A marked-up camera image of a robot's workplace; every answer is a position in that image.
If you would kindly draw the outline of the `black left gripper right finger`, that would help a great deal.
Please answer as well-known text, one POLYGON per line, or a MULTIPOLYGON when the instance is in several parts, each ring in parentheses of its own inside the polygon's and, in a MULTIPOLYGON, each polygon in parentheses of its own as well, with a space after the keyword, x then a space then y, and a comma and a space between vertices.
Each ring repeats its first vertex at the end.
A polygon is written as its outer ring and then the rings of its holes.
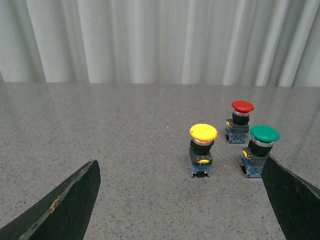
POLYGON ((320 238, 320 190, 269 156, 261 174, 272 209, 287 240, 320 238))

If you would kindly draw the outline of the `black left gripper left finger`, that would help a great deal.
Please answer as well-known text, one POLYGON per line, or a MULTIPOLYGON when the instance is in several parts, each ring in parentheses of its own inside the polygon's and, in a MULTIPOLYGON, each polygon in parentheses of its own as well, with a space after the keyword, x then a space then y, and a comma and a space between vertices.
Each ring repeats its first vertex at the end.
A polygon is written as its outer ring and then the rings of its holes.
POLYGON ((82 240, 101 184, 89 161, 19 217, 0 229, 2 240, 82 240))

